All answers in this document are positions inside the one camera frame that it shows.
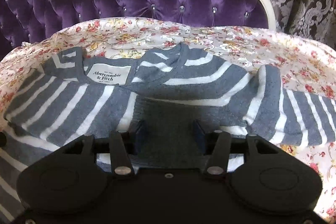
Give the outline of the floral bed sheet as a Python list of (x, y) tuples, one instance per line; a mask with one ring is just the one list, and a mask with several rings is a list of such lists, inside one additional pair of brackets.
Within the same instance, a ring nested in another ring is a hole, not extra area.
[(7, 108), (31, 68), (61, 50), (80, 46), (90, 57), (137, 59), (152, 47), (168, 50), (180, 42), (250, 73), (274, 65), (285, 88), (335, 98), (335, 51), (315, 40), (260, 28), (193, 28), (154, 19), (111, 18), (76, 24), (39, 43), (21, 42), (1, 61), (1, 109)]

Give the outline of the grey white striped sweater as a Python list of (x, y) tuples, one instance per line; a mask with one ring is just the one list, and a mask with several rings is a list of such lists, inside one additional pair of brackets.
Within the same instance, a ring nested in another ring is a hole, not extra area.
[[(335, 141), (335, 100), (284, 88), (272, 65), (73, 47), (30, 69), (3, 116), (1, 223), (321, 223), (320, 178), (277, 145)], [(135, 174), (113, 174), (110, 133), (140, 120)], [(226, 174), (203, 173), (194, 120), (231, 135)]]

